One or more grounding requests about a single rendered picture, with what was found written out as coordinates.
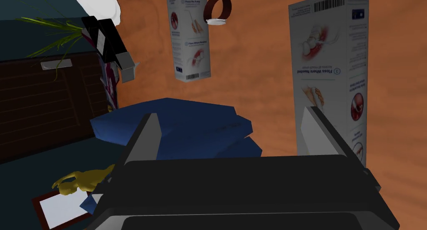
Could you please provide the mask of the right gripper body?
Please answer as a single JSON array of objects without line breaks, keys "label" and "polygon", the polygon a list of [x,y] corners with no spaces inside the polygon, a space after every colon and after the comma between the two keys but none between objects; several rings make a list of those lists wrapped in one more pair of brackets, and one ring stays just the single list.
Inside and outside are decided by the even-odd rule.
[{"label": "right gripper body", "polygon": [[114,62],[116,55],[127,52],[111,19],[97,20],[94,16],[87,16],[81,20],[104,63]]}]

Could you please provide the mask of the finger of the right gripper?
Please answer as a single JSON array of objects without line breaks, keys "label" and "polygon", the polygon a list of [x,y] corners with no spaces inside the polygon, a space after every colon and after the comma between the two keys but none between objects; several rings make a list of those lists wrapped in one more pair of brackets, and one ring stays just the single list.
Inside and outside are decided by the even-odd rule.
[{"label": "finger of the right gripper", "polygon": [[135,79],[136,63],[129,52],[123,52],[116,55],[116,62],[120,68],[122,83]]}]

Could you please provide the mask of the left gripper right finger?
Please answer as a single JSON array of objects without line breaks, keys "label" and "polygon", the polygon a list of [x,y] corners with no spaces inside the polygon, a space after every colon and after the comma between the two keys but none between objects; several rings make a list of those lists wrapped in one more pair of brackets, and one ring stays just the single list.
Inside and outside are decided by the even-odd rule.
[{"label": "left gripper right finger", "polygon": [[304,108],[300,130],[309,154],[343,155],[357,168],[367,169],[318,107]]}]

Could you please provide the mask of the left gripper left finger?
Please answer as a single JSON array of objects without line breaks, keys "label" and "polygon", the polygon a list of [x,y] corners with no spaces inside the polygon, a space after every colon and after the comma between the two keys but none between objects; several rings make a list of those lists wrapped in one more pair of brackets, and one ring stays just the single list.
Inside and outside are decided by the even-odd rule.
[{"label": "left gripper left finger", "polygon": [[145,114],[115,163],[119,170],[132,161],[155,160],[162,137],[156,113]]}]

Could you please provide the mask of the purple and white box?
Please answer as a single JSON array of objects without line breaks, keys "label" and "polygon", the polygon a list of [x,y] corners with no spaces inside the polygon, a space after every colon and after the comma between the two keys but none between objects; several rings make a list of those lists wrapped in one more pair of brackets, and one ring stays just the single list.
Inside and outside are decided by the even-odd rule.
[{"label": "purple and white box", "polygon": [[108,111],[112,112],[118,109],[117,84],[120,80],[118,67],[115,62],[104,63],[101,57],[99,57],[99,63],[102,70],[100,80],[107,96]]}]

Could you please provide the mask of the green plant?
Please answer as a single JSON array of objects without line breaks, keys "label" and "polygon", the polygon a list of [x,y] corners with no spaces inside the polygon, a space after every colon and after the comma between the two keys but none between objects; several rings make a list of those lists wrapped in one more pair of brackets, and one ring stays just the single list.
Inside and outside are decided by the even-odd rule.
[{"label": "green plant", "polygon": [[31,25],[38,25],[42,27],[48,28],[50,31],[47,32],[46,36],[53,36],[53,35],[61,35],[61,38],[58,38],[54,42],[48,44],[47,46],[44,46],[37,51],[28,54],[26,58],[36,58],[40,55],[50,51],[53,48],[56,48],[56,51],[59,51],[60,47],[63,47],[64,45],[69,43],[68,48],[66,49],[65,53],[59,60],[59,62],[54,66],[55,70],[55,78],[53,81],[56,81],[58,78],[58,69],[61,63],[64,62],[65,57],[69,53],[70,49],[80,40],[83,38],[82,36],[82,30],[83,28],[70,20],[68,17],[66,17],[63,13],[61,13],[57,8],[55,8],[51,3],[48,2],[48,0],[43,0],[50,8],[52,8],[55,12],[57,12],[61,17],[65,19],[65,22],[59,21],[57,18],[52,17],[52,15],[47,14],[43,12],[39,7],[35,7],[31,4],[25,3],[22,0],[16,0],[24,5],[27,5],[31,7],[32,9],[38,11],[42,15],[44,15],[46,18],[41,17],[35,17],[35,18],[28,18],[28,17],[19,17],[15,20],[18,22],[28,23]]}]

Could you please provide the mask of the small white printed box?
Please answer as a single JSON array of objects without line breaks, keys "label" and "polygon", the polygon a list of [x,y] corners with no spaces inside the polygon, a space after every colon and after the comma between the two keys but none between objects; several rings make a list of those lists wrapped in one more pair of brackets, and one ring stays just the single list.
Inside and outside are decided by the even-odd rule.
[{"label": "small white printed box", "polygon": [[211,77],[207,0],[166,0],[175,78],[191,82]]}]

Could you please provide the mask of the gold figurine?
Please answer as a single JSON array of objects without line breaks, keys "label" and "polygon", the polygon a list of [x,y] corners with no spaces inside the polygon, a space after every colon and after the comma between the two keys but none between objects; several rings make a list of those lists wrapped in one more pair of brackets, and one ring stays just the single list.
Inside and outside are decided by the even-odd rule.
[{"label": "gold figurine", "polygon": [[112,172],[114,166],[115,164],[112,164],[104,170],[95,169],[85,172],[72,172],[57,180],[52,185],[52,189],[58,188],[61,195],[73,194],[77,191],[77,188],[81,191],[92,192],[96,185],[102,182],[105,177]]}]

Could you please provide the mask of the orange wooden table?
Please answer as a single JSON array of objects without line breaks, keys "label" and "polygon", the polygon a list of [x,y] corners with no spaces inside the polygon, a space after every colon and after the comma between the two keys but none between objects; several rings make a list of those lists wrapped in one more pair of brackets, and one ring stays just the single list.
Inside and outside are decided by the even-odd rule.
[{"label": "orange wooden table", "polygon": [[[209,28],[212,77],[174,77],[166,0],[118,0],[120,35],[139,62],[121,107],[171,97],[232,105],[264,156],[296,154],[288,5],[232,0]],[[369,0],[367,166],[401,230],[427,230],[427,0]]]}]

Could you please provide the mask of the tall white printed box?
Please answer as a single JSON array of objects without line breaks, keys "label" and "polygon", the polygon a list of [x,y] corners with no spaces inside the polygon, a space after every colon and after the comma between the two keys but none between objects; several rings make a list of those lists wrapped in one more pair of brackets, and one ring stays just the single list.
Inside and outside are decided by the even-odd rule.
[{"label": "tall white printed box", "polygon": [[289,29],[297,154],[315,154],[301,132],[315,106],[366,165],[369,0],[291,4]]}]

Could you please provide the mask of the dark brown cabinet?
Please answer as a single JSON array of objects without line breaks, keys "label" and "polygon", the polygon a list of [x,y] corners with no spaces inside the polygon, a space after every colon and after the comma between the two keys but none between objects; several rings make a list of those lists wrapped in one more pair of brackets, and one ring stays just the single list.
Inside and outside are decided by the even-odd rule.
[{"label": "dark brown cabinet", "polygon": [[0,62],[0,164],[92,138],[90,120],[106,114],[98,55],[68,55],[71,66],[44,70],[60,60]]}]

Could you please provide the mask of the dark red picture frame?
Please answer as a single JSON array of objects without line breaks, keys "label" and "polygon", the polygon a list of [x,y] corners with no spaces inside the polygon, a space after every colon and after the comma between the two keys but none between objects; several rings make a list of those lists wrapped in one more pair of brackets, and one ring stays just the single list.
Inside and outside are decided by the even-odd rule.
[{"label": "dark red picture frame", "polygon": [[32,199],[34,210],[42,230],[64,230],[88,219],[91,214],[80,207],[90,192],[77,190],[70,195],[61,195],[54,190]]}]

